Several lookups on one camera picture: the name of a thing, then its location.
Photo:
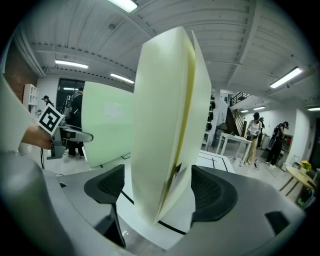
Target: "ceiling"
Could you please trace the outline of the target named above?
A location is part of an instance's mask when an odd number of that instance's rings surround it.
[[[46,74],[134,90],[111,79],[135,79],[142,44],[177,26],[194,31],[213,88],[270,102],[320,104],[318,64],[290,18],[269,0],[137,0],[127,13],[107,0],[42,2],[21,28]],[[88,69],[55,64],[66,60]],[[294,67],[287,87],[270,84]]]

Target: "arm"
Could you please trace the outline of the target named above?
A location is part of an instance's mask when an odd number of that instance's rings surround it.
[[[0,74],[0,151],[17,151],[32,116]]]
[[[249,122],[248,128],[246,129],[246,134],[249,134],[249,129],[250,129],[250,127],[251,127],[252,122],[253,122],[252,120]]]
[[[51,136],[39,125],[31,123],[32,116],[21,104],[0,74],[0,151],[17,151],[21,142],[50,149]]]

